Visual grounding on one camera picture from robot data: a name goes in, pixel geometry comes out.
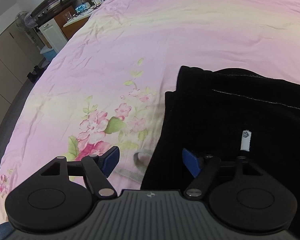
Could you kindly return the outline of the beige wardrobe cabinets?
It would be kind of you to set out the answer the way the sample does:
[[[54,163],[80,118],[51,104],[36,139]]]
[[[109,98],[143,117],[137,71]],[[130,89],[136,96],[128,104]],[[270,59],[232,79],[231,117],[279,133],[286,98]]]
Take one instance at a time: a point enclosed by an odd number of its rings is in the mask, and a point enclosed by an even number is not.
[[[28,72],[44,59],[43,46],[34,30],[28,35],[15,23],[0,34],[0,125]]]

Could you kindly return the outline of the brown wooden nightstand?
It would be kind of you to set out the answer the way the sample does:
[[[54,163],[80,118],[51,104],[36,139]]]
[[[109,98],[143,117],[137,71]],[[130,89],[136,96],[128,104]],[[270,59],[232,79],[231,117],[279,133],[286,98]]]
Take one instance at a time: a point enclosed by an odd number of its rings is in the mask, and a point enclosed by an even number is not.
[[[89,17],[94,12],[94,9],[94,7],[91,7],[85,12],[75,14],[73,6],[69,6],[56,15],[53,19],[60,27],[66,39],[70,40],[70,38],[72,38],[74,34],[86,24],[86,22],[89,20]]]

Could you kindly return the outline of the dark brown suitcase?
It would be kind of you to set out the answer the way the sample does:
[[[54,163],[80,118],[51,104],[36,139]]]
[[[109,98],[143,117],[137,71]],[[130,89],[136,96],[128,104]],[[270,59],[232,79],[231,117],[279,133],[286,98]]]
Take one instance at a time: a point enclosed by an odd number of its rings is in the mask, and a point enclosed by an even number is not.
[[[42,25],[54,18],[64,9],[72,6],[77,0],[43,0],[33,12],[31,17],[38,25]]]

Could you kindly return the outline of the blue plastic bin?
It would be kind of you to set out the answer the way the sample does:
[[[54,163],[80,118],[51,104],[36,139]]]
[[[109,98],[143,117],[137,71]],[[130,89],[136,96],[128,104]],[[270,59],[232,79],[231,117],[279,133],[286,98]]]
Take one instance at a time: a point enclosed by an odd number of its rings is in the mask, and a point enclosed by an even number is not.
[[[45,57],[46,61],[48,62],[51,62],[57,55],[53,48],[48,48],[47,46],[44,46],[40,50],[40,54]]]

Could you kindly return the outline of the black shoes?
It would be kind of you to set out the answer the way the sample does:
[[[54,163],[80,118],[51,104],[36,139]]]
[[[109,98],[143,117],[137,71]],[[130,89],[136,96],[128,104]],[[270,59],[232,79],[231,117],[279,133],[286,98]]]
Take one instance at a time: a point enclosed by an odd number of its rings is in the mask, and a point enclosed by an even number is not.
[[[36,83],[40,77],[40,74],[41,74],[41,69],[36,65],[34,67],[34,70],[27,74],[27,78],[29,79],[30,82]]]

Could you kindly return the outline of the black pants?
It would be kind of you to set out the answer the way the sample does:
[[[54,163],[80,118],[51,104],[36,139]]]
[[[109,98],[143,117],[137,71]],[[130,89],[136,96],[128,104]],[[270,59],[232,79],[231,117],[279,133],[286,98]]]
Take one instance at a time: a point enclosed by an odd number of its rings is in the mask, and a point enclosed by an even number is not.
[[[244,131],[251,134],[251,161],[300,198],[300,85],[240,68],[180,68],[176,89],[165,94],[142,189],[185,189],[192,176],[183,150],[201,159],[237,157]]]

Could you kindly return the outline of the standing electric fan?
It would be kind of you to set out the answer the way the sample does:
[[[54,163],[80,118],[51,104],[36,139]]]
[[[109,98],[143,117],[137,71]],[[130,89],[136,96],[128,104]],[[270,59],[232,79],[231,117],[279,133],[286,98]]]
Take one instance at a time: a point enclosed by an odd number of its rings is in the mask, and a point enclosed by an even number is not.
[[[19,12],[15,17],[14,23],[16,28],[19,31],[23,31],[38,50],[41,50],[38,40],[33,35],[34,28],[37,27],[38,24],[32,19],[31,14],[26,11]]]

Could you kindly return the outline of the pink floral bed cover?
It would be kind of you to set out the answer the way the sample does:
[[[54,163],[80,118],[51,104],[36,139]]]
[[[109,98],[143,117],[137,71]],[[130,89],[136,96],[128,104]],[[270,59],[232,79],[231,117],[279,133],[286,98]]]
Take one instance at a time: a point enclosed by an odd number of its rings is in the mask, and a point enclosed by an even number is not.
[[[116,191],[143,179],[182,65],[246,68],[300,84],[300,0],[107,0],[31,90],[0,164],[5,199],[57,156],[119,146]]]

